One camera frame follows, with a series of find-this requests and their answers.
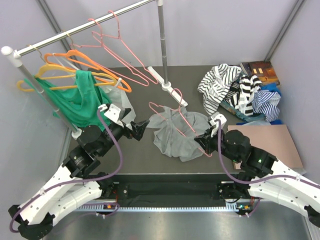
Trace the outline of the blue white striped shirt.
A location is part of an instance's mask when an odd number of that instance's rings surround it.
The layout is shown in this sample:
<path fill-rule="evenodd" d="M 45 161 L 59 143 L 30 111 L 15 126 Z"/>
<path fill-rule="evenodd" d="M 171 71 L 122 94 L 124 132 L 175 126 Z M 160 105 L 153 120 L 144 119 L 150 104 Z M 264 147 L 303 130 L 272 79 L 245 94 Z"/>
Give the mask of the blue white striped shirt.
<path fill-rule="evenodd" d="M 280 109 L 278 104 L 281 95 L 274 91 L 259 90 L 254 94 L 252 108 L 255 114 L 263 114 L 266 122 L 273 122 L 278 119 Z"/>

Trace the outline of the black white striped shirt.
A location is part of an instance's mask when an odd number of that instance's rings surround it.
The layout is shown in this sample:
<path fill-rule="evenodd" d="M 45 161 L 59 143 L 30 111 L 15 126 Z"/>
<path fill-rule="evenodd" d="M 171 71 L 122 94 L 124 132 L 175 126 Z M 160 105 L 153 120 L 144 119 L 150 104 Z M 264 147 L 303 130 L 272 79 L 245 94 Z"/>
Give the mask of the black white striped shirt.
<path fill-rule="evenodd" d="M 236 65 L 221 63 L 213 66 L 197 86 L 202 94 L 203 107 L 209 115 L 217 112 L 220 103 L 226 97 L 232 83 L 242 75 L 242 69 Z"/>

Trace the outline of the blue garment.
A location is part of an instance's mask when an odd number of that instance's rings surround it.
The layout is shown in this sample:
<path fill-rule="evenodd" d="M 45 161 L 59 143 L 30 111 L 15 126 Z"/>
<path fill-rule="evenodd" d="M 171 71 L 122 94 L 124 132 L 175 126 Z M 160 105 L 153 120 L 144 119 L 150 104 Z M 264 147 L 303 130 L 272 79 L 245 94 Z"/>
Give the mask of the blue garment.
<path fill-rule="evenodd" d="M 277 86 L 277 84 L 275 82 L 269 83 L 267 85 L 263 85 L 263 86 L 260 87 L 260 89 L 262 91 L 276 92 L 280 96 L 282 96 L 282 93 L 281 93 L 280 89 L 278 88 L 278 86 Z"/>

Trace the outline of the bold black white striped garment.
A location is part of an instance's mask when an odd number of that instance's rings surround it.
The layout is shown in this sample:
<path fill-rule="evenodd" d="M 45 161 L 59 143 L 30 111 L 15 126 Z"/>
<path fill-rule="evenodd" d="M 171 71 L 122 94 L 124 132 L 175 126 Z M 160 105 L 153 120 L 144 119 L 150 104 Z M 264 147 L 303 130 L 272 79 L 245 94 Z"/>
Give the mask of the bold black white striped garment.
<path fill-rule="evenodd" d="M 262 82 L 256 75 L 242 75 L 230 85 L 224 101 L 245 116 L 254 114 L 252 102 Z"/>

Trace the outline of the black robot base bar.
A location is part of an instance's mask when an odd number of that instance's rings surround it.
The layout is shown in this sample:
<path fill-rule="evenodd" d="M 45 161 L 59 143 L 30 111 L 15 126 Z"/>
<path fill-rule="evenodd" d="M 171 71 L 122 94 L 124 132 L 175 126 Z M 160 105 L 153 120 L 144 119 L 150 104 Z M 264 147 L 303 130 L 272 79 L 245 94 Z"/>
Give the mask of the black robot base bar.
<path fill-rule="evenodd" d="M 226 201 L 249 198 L 225 174 L 118 174 L 112 181 L 104 197 L 121 207 L 220 207 Z"/>

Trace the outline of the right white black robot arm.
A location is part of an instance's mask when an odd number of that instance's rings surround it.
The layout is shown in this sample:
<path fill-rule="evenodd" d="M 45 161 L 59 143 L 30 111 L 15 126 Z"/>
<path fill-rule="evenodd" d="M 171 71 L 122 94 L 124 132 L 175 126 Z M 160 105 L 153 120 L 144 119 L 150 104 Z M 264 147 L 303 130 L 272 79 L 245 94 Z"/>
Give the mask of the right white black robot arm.
<path fill-rule="evenodd" d="M 233 192 L 239 198 L 250 195 L 292 209 L 306 217 L 314 226 L 320 225 L 320 186 L 285 165 L 273 154 L 252 146 L 250 139 L 238 130 L 218 132 L 207 130 L 194 139 L 207 154 L 217 151 L 240 163 Z"/>

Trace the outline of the pink cardboard sheet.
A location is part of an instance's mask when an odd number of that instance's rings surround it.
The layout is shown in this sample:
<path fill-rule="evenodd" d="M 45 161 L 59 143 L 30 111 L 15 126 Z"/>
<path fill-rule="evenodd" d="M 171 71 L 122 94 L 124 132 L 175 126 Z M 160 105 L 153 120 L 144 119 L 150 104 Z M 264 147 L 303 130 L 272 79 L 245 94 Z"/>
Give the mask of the pink cardboard sheet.
<path fill-rule="evenodd" d="M 229 131 L 238 130 L 249 138 L 250 144 L 276 156 L 286 166 L 300 174 L 305 173 L 301 158 L 285 124 L 229 125 Z"/>

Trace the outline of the green tank top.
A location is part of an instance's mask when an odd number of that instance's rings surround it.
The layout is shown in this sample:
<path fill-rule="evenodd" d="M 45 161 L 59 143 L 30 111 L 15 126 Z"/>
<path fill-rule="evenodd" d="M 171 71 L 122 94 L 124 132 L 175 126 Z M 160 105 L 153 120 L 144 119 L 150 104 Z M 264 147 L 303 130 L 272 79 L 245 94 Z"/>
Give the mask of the green tank top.
<path fill-rule="evenodd" d="M 105 130 L 97 110 L 112 100 L 102 88 L 94 86 L 96 80 L 90 71 L 77 70 L 74 82 L 77 87 L 66 90 L 52 90 L 54 84 L 38 77 L 36 80 L 72 124 L 79 128 L 96 125 L 101 131 Z"/>

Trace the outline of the orange plastic hanger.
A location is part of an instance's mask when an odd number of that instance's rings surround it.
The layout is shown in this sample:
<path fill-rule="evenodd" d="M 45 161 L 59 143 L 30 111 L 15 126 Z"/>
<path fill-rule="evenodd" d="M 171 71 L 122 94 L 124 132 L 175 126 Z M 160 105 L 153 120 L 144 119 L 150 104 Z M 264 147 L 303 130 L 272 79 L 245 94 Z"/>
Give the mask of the orange plastic hanger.
<path fill-rule="evenodd" d="M 67 53 L 46 53 L 44 55 L 44 61 L 47 65 L 49 65 L 49 69 L 57 69 L 62 71 L 62 67 L 54 67 L 58 65 L 57 63 L 48 60 L 49 57 L 62 57 L 69 63 L 77 63 L 79 65 L 88 67 L 88 70 L 92 72 L 92 75 L 98 77 L 97 79 L 102 82 L 101 84 L 99 83 L 98 86 L 110 85 L 127 93 L 132 92 L 130 85 L 125 80 L 114 74 L 112 71 L 99 65 L 81 51 L 77 50 L 70 35 L 68 33 L 66 33 L 66 35 L 71 39 L 71 45 L 73 49 L 69 50 Z"/>

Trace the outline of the white garment on hanger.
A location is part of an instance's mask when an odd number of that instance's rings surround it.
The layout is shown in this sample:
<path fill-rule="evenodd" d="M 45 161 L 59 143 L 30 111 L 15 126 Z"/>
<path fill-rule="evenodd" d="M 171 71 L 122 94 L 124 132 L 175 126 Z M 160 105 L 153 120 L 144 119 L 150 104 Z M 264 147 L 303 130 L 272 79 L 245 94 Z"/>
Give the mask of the white garment on hanger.
<path fill-rule="evenodd" d="M 106 80 L 107 83 L 111 83 L 110 85 L 102 86 L 102 90 L 109 96 L 111 101 L 117 105 L 118 107 L 123 108 L 129 108 L 130 112 L 123 117 L 122 121 L 126 124 L 129 124 L 131 121 L 134 121 L 136 118 L 136 113 L 133 109 L 132 104 L 130 103 L 128 96 L 124 90 L 121 90 L 120 87 L 123 87 L 124 81 L 121 77 L 116 77 L 115 79 L 115 85 L 113 85 L 113 76 L 111 76 L 109 73 L 107 73 L 107 76 L 104 76 L 102 74 L 105 74 L 103 70 L 100 69 L 94 69 L 93 67 L 89 67 L 88 71 L 92 72 L 92 74 L 100 74 L 99 76 Z"/>

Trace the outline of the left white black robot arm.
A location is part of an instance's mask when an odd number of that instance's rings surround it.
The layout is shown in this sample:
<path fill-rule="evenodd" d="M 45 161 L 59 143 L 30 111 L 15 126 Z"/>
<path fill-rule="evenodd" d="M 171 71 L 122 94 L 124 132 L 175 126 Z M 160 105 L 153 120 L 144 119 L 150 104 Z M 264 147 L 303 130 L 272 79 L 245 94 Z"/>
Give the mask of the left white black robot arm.
<path fill-rule="evenodd" d="M 93 170 L 100 165 L 98 157 L 104 156 L 121 137 L 140 140 L 149 124 L 141 122 L 113 122 L 101 130 L 89 125 L 78 137 L 78 146 L 58 167 L 46 184 L 29 200 L 12 205 L 9 229 L 27 240 L 40 240 L 67 215 L 92 200 L 109 198 L 114 191 L 111 178 L 117 174 Z"/>

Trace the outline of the book with dark cover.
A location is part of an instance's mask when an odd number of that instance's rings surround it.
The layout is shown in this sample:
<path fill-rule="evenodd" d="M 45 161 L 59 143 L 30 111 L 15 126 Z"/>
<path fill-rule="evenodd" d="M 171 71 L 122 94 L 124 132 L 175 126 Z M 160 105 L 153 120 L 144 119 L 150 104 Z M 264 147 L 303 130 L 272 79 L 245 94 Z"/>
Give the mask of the book with dark cover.
<path fill-rule="evenodd" d="M 278 76 L 270 61 L 241 62 L 240 67 L 246 75 L 257 76 L 264 86 L 268 84 L 280 85 Z"/>

